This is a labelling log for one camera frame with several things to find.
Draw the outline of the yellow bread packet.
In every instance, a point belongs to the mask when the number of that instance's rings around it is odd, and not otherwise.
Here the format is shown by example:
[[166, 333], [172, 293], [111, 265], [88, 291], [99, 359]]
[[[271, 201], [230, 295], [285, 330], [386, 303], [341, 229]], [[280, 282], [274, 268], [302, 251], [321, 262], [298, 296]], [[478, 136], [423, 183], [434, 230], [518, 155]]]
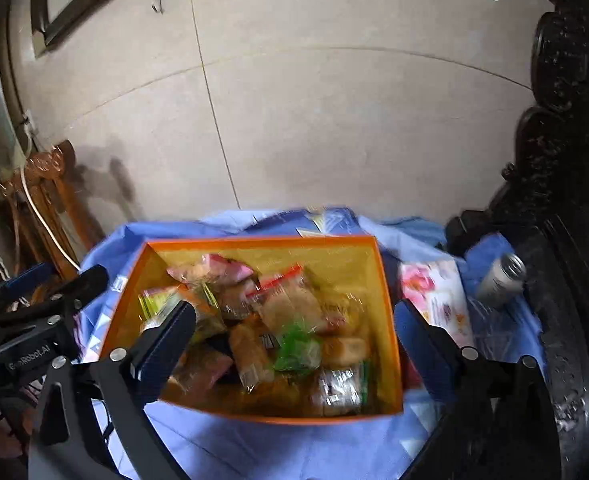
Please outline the yellow bread packet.
[[323, 367], [349, 367], [369, 359], [371, 347], [360, 337], [326, 337], [321, 344]]

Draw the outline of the green yellow cracker packet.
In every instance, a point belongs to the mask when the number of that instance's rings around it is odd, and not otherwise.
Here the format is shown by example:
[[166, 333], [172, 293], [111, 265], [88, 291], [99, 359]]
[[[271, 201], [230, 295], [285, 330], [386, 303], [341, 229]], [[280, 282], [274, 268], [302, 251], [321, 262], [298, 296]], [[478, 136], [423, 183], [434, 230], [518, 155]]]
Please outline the green yellow cracker packet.
[[206, 339], [226, 332], [227, 328], [218, 310], [209, 304], [200, 292], [193, 292], [185, 285], [173, 285], [144, 290], [139, 296], [142, 310], [140, 332], [159, 326], [168, 309], [180, 301], [186, 301], [195, 311], [196, 323], [188, 344], [200, 344]]

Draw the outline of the orange rice cake packet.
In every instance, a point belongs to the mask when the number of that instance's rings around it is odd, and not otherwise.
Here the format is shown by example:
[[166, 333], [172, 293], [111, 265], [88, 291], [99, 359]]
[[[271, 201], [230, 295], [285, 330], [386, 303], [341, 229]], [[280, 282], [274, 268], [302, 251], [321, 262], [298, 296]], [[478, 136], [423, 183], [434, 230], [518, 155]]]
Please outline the orange rice cake packet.
[[241, 385], [247, 393], [274, 381], [272, 361], [252, 324], [237, 324], [229, 331], [228, 343]]

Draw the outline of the pink biscuit bag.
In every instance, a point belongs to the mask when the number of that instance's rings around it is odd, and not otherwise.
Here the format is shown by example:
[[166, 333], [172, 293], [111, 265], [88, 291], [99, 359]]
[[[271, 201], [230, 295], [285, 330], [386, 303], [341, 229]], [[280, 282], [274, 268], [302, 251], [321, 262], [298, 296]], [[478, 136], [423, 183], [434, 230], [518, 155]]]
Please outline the pink biscuit bag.
[[199, 261], [169, 266], [168, 276], [188, 289], [201, 285], [229, 287], [249, 280], [254, 275], [251, 266], [217, 254], [206, 254]]

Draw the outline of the green snack packet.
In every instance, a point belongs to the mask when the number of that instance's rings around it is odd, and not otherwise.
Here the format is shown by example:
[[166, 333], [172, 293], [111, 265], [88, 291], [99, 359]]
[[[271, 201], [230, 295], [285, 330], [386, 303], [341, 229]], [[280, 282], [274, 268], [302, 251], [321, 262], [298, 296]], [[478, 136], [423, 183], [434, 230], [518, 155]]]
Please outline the green snack packet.
[[281, 373], [307, 374], [321, 366], [321, 340], [307, 323], [292, 322], [286, 325], [275, 338], [278, 347], [274, 370]]

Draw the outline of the floral tissue pack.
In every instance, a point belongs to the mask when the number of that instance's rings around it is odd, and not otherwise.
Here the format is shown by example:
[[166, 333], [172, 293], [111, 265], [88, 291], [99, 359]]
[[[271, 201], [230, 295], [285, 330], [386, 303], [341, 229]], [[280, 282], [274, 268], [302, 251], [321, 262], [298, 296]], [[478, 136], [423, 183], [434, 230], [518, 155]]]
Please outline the floral tissue pack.
[[432, 326], [443, 328], [459, 347], [473, 346], [473, 329], [459, 268], [453, 259], [402, 263], [402, 296]]

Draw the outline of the carved wooden chair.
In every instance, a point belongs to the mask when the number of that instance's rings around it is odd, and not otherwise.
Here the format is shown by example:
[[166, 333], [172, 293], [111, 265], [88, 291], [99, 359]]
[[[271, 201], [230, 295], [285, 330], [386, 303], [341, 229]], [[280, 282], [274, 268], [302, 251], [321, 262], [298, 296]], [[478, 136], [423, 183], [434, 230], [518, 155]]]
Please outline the carved wooden chair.
[[25, 245], [36, 262], [52, 264], [63, 281], [74, 278], [86, 252], [104, 236], [78, 195], [75, 170], [73, 144], [64, 140], [31, 155], [0, 184], [17, 244]]

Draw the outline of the blue patterned tablecloth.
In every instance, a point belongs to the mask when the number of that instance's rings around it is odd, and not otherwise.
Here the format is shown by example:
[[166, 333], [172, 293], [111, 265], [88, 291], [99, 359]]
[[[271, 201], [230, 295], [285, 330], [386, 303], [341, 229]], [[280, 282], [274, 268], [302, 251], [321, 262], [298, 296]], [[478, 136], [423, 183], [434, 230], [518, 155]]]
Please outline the blue patterned tablecloth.
[[[376, 221], [345, 207], [318, 211], [229, 210], [198, 221], [118, 226], [83, 259], [101, 264], [111, 283], [81, 314], [85, 361], [97, 359], [116, 302], [142, 245], [150, 240], [225, 236], [364, 234], [378, 240], [390, 285], [400, 262], [447, 257], [445, 230], [421, 217]], [[439, 405], [409, 377], [404, 411], [333, 426], [273, 426], [208, 415], [156, 402], [146, 414], [177, 463], [194, 479], [398, 479], [435, 430]]]

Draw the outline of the white drink can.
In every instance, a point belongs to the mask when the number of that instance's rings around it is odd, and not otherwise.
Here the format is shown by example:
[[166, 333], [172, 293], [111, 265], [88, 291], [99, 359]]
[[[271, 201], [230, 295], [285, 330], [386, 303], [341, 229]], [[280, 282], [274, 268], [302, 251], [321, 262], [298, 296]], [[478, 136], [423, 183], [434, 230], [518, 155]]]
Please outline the white drink can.
[[485, 307], [500, 309], [523, 291], [527, 269], [515, 254], [495, 259], [476, 290], [476, 299]]

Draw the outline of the orange cardboard box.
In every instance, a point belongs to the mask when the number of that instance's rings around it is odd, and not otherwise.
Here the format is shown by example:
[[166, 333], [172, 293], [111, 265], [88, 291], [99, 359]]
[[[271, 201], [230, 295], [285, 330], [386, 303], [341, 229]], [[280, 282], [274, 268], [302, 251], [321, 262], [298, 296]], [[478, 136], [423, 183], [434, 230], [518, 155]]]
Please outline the orange cardboard box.
[[[101, 351], [131, 348], [141, 334], [138, 296], [146, 289], [182, 285], [168, 276], [169, 266], [199, 261], [217, 254], [251, 266], [249, 280], [229, 287], [201, 285], [200, 292], [218, 310], [226, 332], [189, 344], [161, 392], [162, 399], [207, 413], [240, 416], [271, 424], [332, 424], [400, 413], [402, 373], [392, 307], [378, 244], [371, 236], [248, 237], [219, 240], [157, 240], [145, 244], [116, 304]], [[307, 374], [274, 370], [278, 344], [247, 295], [272, 276], [300, 264], [307, 270], [328, 320], [326, 337], [360, 337], [371, 347], [368, 404], [360, 414], [319, 416], [311, 402], [314, 379]], [[247, 393], [241, 385], [229, 348], [229, 331], [239, 323], [252, 324], [272, 361], [274, 381]]]

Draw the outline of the red bun packet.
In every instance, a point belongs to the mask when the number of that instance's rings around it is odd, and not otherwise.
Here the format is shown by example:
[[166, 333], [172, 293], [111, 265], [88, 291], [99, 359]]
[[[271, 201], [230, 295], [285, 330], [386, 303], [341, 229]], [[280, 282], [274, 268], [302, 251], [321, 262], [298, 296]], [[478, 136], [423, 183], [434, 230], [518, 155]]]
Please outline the red bun packet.
[[293, 326], [307, 333], [323, 333], [328, 320], [307, 270], [297, 264], [262, 282], [247, 295], [250, 307], [277, 338]]

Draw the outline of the dark carved wooden sofa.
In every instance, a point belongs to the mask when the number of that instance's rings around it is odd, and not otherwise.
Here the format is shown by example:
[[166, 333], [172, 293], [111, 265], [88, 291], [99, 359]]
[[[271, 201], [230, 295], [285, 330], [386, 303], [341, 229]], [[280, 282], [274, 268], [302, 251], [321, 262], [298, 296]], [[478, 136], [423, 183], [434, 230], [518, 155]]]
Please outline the dark carved wooden sofa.
[[560, 444], [560, 472], [589, 479], [589, 6], [559, 0], [534, 32], [534, 103], [520, 117], [503, 185], [447, 223], [465, 252], [503, 234], [527, 270]]

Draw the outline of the wall socket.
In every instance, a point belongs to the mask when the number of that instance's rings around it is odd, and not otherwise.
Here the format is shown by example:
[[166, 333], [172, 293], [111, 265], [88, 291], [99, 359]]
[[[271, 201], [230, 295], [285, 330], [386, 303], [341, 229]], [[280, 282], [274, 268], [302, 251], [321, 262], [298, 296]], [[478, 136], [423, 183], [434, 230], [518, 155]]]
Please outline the wall socket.
[[27, 136], [32, 138], [37, 133], [37, 128], [34, 122], [33, 114], [30, 110], [26, 110], [23, 113], [21, 125], [23, 127], [23, 131]]

